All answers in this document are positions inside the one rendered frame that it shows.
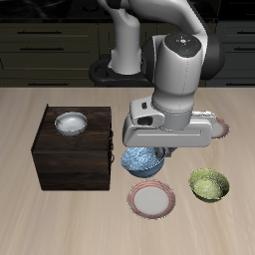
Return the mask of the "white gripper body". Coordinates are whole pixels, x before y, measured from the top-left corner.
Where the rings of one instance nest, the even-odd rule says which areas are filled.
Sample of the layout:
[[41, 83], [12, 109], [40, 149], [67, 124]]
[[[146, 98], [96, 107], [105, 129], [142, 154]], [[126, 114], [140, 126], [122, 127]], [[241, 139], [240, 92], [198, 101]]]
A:
[[193, 112], [189, 124], [179, 130], [167, 131], [152, 126], [135, 126], [127, 115], [123, 128], [126, 147], [205, 147], [212, 138], [216, 115]]

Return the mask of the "blue speckled bowl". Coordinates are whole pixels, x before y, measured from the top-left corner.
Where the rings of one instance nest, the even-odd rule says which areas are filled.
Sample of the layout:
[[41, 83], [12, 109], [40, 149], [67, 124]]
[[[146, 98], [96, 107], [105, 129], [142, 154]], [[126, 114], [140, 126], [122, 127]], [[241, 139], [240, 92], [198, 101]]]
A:
[[121, 158], [121, 165], [131, 175], [139, 178], [155, 176], [164, 164], [165, 150], [158, 156], [153, 147], [131, 147]]

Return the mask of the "white plate with red rim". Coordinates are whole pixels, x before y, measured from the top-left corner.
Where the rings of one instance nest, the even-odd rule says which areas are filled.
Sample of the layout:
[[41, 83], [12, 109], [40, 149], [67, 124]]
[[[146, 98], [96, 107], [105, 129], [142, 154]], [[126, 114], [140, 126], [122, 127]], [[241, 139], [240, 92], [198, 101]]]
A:
[[228, 135], [230, 127], [228, 123], [221, 118], [217, 118], [214, 126], [212, 127], [212, 139], [224, 138]]
[[157, 220], [166, 217], [175, 207], [173, 190], [159, 180], [144, 180], [135, 184], [127, 194], [127, 204], [137, 216]]

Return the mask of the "green bowl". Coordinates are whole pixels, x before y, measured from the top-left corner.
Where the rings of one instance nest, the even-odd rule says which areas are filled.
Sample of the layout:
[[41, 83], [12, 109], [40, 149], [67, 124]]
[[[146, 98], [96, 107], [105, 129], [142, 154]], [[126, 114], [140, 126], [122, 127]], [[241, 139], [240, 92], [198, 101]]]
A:
[[211, 168], [200, 168], [193, 171], [188, 179], [189, 187], [194, 195], [206, 202], [216, 202], [225, 197], [230, 184], [220, 172]]

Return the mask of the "white bowl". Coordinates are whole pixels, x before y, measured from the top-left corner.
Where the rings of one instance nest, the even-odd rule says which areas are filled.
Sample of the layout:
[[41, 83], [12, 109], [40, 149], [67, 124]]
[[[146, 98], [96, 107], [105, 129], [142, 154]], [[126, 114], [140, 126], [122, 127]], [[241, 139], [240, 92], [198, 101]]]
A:
[[56, 130], [64, 136], [76, 136], [81, 134], [87, 127], [87, 118], [77, 112], [67, 112], [55, 119]]

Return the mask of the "dark wooden cabinet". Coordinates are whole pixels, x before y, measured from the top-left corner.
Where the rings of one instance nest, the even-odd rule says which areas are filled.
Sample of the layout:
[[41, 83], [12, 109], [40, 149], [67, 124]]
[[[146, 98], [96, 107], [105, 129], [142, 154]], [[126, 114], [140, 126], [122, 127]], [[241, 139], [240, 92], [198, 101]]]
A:
[[[73, 137], [55, 128], [63, 113], [83, 114], [88, 125]], [[109, 190], [113, 157], [110, 107], [50, 107], [46, 105], [31, 153], [42, 190]]]

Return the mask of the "dark kitchen cupboards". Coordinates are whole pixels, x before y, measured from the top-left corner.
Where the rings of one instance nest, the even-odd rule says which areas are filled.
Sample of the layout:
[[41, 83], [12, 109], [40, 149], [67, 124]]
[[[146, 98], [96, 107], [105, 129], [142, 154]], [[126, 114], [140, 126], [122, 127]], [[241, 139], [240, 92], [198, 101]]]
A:
[[0, 87], [95, 87], [90, 66], [115, 47], [98, 0], [0, 0]]

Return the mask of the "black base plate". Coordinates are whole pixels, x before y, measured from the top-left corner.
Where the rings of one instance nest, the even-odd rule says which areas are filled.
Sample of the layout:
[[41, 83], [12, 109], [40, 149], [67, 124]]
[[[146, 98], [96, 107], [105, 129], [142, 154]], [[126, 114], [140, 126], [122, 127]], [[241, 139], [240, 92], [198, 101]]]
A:
[[151, 83], [142, 72], [134, 75], [118, 74], [109, 68], [110, 54], [102, 54], [90, 66], [89, 76], [98, 88], [152, 88]]

